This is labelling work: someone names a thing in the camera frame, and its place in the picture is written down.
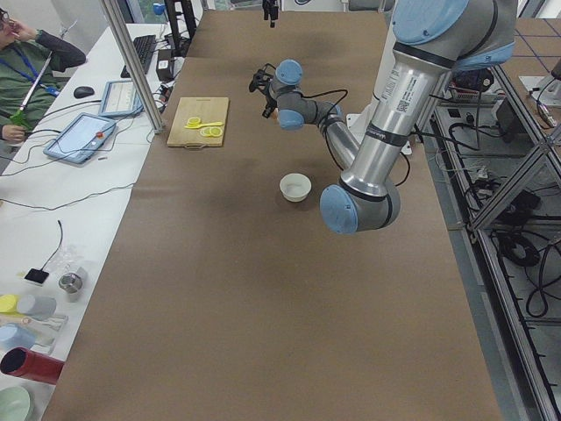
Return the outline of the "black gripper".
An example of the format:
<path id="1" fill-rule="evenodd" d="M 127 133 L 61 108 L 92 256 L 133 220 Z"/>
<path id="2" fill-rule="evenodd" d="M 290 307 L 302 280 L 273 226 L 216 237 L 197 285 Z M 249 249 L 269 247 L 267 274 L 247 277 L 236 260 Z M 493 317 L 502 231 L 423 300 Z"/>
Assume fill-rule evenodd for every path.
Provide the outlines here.
<path id="1" fill-rule="evenodd" d="M 276 21 L 279 18 L 279 1 L 278 0 L 263 0 L 262 9 L 264 19 L 269 22 L 271 27 L 275 27 Z M 278 107 L 279 94 L 274 90 L 266 92 L 266 107 L 262 112 L 264 118 L 270 118 L 274 112 L 274 108 Z"/>

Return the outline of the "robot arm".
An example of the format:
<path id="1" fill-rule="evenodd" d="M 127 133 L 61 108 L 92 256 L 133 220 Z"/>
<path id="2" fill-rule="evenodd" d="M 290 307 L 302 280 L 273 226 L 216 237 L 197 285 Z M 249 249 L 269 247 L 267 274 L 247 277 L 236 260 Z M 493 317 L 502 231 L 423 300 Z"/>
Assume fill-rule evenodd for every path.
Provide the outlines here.
<path id="1" fill-rule="evenodd" d="M 302 67 L 282 61 L 272 74 L 255 73 L 251 90 L 266 97 L 263 114 L 278 113 L 280 127 L 315 125 L 343 169 L 323 190 L 320 211 L 334 232 L 384 228 L 401 208 L 389 177 L 423 106 L 451 70 L 490 68 L 514 51 L 515 1 L 399 1 L 392 15 L 394 66 L 362 139 L 355 139 L 338 107 L 306 97 Z"/>

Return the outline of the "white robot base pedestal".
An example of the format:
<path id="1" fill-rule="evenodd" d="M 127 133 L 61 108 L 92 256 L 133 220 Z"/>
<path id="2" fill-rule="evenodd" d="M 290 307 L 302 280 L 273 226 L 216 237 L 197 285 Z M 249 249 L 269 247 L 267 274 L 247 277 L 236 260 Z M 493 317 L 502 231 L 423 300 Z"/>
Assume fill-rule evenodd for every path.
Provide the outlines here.
<path id="1" fill-rule="evenodd" d="M 359 114 L 346 116 L 347 127 L 359 143 L 358 160 L 366 161 L 369 155 L 370 161 L 390 161 L 399 153 L 412 154 L 408 135 L 387 125 L 385 118 L 391 109 L 380 99 L 381 94 L 373 93 L 373 99 Z"/>

